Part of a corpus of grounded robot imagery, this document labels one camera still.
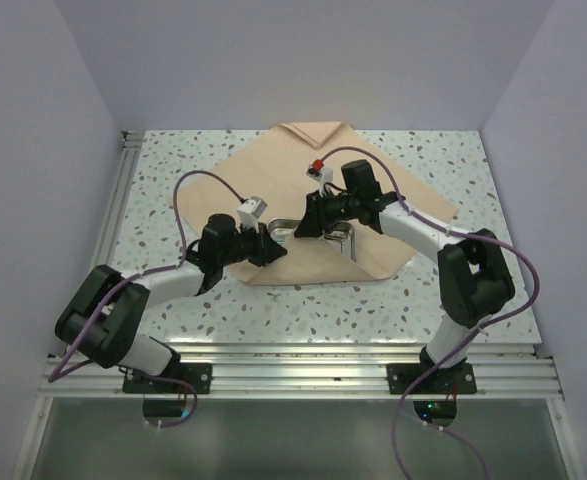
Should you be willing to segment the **beige cloth mat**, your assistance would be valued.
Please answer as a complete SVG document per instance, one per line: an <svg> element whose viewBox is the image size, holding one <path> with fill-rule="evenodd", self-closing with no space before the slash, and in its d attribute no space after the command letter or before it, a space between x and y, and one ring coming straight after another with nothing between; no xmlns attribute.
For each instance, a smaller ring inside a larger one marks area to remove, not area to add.
<svg viewBox="0 0 587 480"><path fill-rule="evenodd" d="M239 198L260 197L267 203L261 219L299 219L305 197L318 187L306 175L308 166L328 154L333 182L344 184L342 165L376 155L371 166L382 190L399 189L414 207L450 222L458 208L401 164L341 122L280 124L180 188L177 206L182 218L196 232L210 215L235 216ZM359 223L355 231L356 257L338 253L318 239L289 238L287 255L264 268L242 262L227 272L246 285L282 286L369 282L395 275L415 254L410 246L380 235Z"/></svg>

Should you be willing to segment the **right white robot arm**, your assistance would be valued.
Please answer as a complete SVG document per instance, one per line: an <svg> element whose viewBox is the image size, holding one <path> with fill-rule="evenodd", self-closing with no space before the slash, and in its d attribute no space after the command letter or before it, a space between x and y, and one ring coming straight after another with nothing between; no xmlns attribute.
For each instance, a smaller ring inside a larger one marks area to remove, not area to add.
<svg viewBox="0 0 587 480"><path fill-rule="evenodd" d="M338 223L356 220L380 235L397 239L437 265L445 315L425 347L418 369L424 389L441 392L454 380L453 367L463 362L468 347L460 343L478 324L500 312L515 294L511 274L495 236L489 230L464 232L456 239L444 223L408 204L393 190L384 193L366 160L341 167L345 189L329 191L332 170L314 161L307 175L319 189L306 195L297 238L319 238Z"/></svg>

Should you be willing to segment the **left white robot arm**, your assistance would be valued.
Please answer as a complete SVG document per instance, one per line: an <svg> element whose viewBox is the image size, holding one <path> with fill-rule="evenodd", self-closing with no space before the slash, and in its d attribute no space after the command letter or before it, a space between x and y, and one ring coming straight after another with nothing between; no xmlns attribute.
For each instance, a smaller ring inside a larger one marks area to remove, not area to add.
<svg viewBox="0 0 587 480"><path fill-rule="evenodd" d="M210 291L226 267L248 262L266 267L287 255L267 226L237 226L227 214L215 214L201 237L186 247L184 261L124 274L108 265L94 267L55 325L55 335L68 345L50 379L74 369L64 366L79 352L102 368L125 367L145 373L158 392L174 390L181 369L168 345L138 332L144 312L179 298Z"/></svg>

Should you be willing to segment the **aluminium rail frame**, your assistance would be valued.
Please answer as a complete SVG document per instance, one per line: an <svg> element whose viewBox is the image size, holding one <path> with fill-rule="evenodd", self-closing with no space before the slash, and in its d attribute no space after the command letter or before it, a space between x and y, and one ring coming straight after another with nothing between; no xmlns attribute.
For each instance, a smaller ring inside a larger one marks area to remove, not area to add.
<svg viewBox="0 0 587 480"><path fill-rule="evenodd" d="M149 130L128 135L97 259L118 269L168 263L179 246L170 205L178 177L211 169L263 138L250 130ZM411 181L444 200L451 223L509 232L475 132L367 131L402 191ZM437 270L413 257L389 279L246 286L224 277L209 293L148 311L146 335L188 363L212 367L214 398L380 399L386 367L415 362L439 324Z"/></svg>

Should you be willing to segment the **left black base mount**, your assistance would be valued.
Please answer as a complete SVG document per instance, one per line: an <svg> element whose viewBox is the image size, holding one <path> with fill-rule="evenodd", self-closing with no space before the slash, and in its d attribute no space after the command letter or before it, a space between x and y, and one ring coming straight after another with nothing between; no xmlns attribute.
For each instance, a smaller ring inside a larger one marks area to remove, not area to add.
<svg viewBox="0 0 587 480"><path fill-rule="evenodd" d="M122 391L127 394L177 394L185 393L188 384L198 395L208 394L213 379L210 363L175 363L169 365L158 376L139 370L119 367L124 374Z"/></svg>

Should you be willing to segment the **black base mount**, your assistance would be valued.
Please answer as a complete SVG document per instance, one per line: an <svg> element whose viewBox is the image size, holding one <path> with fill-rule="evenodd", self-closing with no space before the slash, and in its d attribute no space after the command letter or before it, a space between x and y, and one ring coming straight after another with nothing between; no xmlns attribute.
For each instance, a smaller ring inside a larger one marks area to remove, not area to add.
<svg viewBox="0 0 587 480"><path fill-rule="evenodd" d="M210 363L175 363L169 365L158 376L139 370L119 367L124 374L122 391L127 394L177 394L185 393L188 384L198 395L208 394L213 379Z"/></svg>
<svg viewBox="0 0 587 480"><path fill-rule="evenodd" d="M410 385L428 370L418 363L391 363L386 366L389 392L402 395ZM437 369L415 386L414 395L473 395L478 391L473 367L462 362L448 369Z"/></svg>

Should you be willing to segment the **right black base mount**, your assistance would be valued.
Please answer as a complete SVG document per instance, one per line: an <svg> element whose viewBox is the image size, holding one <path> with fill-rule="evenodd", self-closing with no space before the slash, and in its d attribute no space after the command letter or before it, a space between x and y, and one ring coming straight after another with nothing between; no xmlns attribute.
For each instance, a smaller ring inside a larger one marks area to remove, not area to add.
<svg viewBox="0 0 587 480"><path fill-rule="evenodd" d="M410 385L428 370L418 363L391 363L386 366L389 392L402 395ZM473 367L462 362L448 369L437 369L415 386L414 395L473 395L478 391Z"/></svg>

